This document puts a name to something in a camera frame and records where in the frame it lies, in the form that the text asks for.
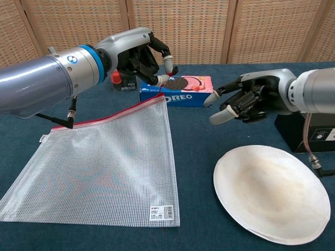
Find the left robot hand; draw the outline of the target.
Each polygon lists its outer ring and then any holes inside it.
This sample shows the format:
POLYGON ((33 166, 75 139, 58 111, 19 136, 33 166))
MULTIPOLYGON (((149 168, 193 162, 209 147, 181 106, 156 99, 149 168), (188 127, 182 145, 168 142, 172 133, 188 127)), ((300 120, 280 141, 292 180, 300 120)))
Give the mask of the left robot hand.
POLYGON ((95 49, 108 57, 110 71, 118 70, 124 74, 135 75, 151 86, 162 86, 178 73, 169 47, 147 27, 108 36, 95 45, 95 49), (159 66, 151 49, 162 56, 165 68, 163 75, 157 75, 159 66))

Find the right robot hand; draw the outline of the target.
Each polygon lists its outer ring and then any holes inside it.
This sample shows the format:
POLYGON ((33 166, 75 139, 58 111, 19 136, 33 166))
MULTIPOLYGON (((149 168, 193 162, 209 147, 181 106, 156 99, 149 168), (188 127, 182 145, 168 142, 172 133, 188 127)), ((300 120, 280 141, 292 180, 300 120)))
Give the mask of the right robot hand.
POLYGON ((297 112, 298 108, 288 96, 289 87, 296 79, 289 69, 245 73, 218 87, 206 98, 204 107, 209 107, 223 95, 236 92, 220 105, 220 111, 210 116, 209 121, 213 125, 232 119, 251 123, 265 119, 269 111, 279 115, 297 112))

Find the clear mesh zipper pouch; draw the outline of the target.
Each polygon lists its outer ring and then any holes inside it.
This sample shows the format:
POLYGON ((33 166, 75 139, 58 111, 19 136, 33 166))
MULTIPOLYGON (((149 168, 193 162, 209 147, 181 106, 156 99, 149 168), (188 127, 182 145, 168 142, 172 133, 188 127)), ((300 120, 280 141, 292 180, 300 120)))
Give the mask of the clear mesh zipper pouch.
POLYGON ((164 95, 72 129, 53 128, 0 200, 0 221, 178 227, 164 95))

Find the clear plastic capsule box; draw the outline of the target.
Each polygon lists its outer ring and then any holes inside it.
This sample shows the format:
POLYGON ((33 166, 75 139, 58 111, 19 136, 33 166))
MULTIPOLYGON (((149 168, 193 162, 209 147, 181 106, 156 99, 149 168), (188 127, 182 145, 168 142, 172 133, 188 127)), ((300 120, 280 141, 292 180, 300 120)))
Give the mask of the clear plastic capsule box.
POLYGON ((137 79, 135 75, 124 74, 120 71, 118 72, 121 75, 122 83, 120 85, 115 85, 112 83, 115 92, 128 92, 137 90, 137 79))

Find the black cardboard box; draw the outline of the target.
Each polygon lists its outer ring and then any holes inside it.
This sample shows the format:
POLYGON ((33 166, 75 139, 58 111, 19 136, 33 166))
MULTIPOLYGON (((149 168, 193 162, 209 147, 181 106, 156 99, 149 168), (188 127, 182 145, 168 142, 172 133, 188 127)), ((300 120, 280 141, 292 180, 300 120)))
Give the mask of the black cardboard box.
MULTIPOLYGON (((304 153, 303 127, 305 113, 277 115, 275 126, 294 153, 304 153)), ((335 152, 335 114, 313 113, 309 125, 308 143, 312 152, 335 152)))

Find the blue Oreo cookie box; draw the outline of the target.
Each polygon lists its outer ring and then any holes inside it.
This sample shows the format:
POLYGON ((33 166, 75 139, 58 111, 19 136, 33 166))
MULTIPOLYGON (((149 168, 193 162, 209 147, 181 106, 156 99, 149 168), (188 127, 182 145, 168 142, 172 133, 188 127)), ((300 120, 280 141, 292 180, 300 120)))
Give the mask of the blue Oreo cookie box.
POLYGON ((139 99, 142 102, 162 93, 170 107, 203 107, 213 90, 210 76, 172 76, 163 87, 143 82, 139 99))

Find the blue table cloth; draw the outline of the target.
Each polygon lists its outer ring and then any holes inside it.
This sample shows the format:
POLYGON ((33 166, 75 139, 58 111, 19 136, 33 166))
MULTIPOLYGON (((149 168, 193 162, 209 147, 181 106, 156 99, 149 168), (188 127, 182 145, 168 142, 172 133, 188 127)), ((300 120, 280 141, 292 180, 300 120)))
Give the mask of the blue table cloth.
MULTIPOLYGON (((335 62, 180 65, 182 75, 211 76, 217 88, 248 72, 290 69, 302 72, 329 68, 335 62)), ((139 102, 139 93, 114 92, 110 79, 82 93, 77 100, 75 122, 115 114, 139 102)), ((269 145, 291 153, 274 126, 276 114, 258 123, 238 120, 213 126, 211 108, 168 107, 172 134, 180 227, 139 228, 97 225, 0 222, 0 251, 20 250, 226 250, 226 251, 333 251, 335 249, 335 177, 321 179, 331 204, 331 219, 313 242, 279 245, 242 228, 222 207, 213 187, 215 165, 227 151, 243 145, 269 145)), ((0 199, 38 148, 43 134, 55 124, 38 117, 18 119, 0 116, 0 199)))

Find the white paper plate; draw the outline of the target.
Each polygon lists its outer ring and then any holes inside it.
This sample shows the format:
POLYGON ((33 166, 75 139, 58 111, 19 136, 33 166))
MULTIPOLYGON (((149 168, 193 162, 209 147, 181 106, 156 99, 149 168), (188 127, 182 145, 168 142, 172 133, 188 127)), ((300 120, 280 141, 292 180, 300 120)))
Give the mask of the white paper plate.
POLYGON ((331 218, 320 179, 299 159, 274 147, 247 145, 228 151, 215 166, 213 182, 228 214, 274 243, 312 242, 331 218))

